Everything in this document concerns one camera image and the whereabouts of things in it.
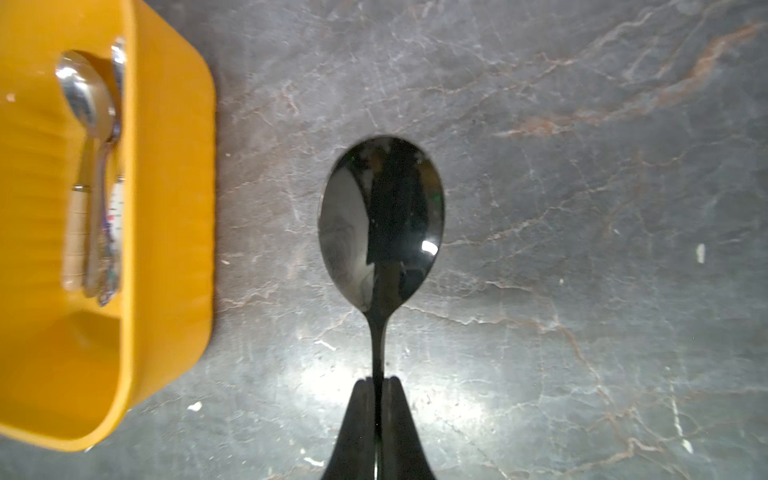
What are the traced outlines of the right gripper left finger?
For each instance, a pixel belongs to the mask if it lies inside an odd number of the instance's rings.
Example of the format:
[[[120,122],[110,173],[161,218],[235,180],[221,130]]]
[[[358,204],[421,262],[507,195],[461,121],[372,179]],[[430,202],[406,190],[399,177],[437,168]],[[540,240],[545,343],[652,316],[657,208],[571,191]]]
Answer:
[[[338,437],[322,480],[372,480],[375,465],[375,399],[370,378],[351,392]]]

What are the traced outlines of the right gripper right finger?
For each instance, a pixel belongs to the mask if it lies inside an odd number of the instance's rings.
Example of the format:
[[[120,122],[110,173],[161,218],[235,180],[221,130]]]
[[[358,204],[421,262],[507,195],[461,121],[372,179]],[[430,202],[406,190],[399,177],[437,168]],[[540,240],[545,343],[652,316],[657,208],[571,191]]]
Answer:
[[[400,380],[385,378],[381,410],[383,478],[435,480],[429,466]]]

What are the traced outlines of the black handle spoon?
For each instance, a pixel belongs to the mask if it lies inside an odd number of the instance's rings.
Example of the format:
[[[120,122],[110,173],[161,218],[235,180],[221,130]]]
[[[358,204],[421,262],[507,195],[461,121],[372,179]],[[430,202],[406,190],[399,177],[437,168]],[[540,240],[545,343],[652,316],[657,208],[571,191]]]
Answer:
[[[368,322],[376,387],[384,378],[387,322],[424,283],[444,223],[437,169],[406,139],[362,140],[328,176],[318,218],[321,254],[333,283]]]

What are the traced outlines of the yellow plastic storage box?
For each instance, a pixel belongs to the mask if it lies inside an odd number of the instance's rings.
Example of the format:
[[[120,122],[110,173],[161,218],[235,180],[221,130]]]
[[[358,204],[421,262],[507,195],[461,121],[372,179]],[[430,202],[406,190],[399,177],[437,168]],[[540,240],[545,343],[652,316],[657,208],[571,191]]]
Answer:
[[[60,282],[85,137],[60,54],[126,43],[122,269],[99,305]],[[80,451],[193,366],[212,329],[215,88],[198,51],[141,1],[1,5],[1,432]]]

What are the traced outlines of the patterned handle spoon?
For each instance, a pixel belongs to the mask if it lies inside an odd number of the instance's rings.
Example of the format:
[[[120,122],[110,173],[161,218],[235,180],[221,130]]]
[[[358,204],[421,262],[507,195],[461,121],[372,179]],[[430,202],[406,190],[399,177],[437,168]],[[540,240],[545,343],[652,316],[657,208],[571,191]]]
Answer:
[[[123,122],[124,103],[124,76],[126,70],[125,38],[118,36],[111,47],[111,63],[116,84],[116,107],[118,109],[117,134],[114,147],[120,138]],[[116,296],[121,283],[122,270],[122,236],[124,215],[124,167],[120,161],[116,162],[117,175],[113,183],[109,203],[106,205],[106,238],[109,262],[103,279],[102,288],[97,298],[100,307],[104,307]]]

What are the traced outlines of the silver spoon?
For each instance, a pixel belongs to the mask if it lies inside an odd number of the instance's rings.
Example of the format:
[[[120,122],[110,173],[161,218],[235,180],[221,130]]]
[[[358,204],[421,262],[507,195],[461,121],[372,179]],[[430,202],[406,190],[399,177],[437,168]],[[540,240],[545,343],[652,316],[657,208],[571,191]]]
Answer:
[[[73,116],[84,130],[77,177],[70,191],[66,215],[61,285],[67,291],[81,288],[84,293],[93,162],[99,141],[110,135],[118,110],[107,81],[81,53],[63,52],[55,75]]]
[[[120,136],[120,120],[115,120],[110,135],[99,141],[99,148],[94,157],[91,200],[87,270],[84,281],[84,294],[87,298],[99,298],[107,283],[107,274],[112,263],[111,237],[106,207],[106,170],[110,152]]]

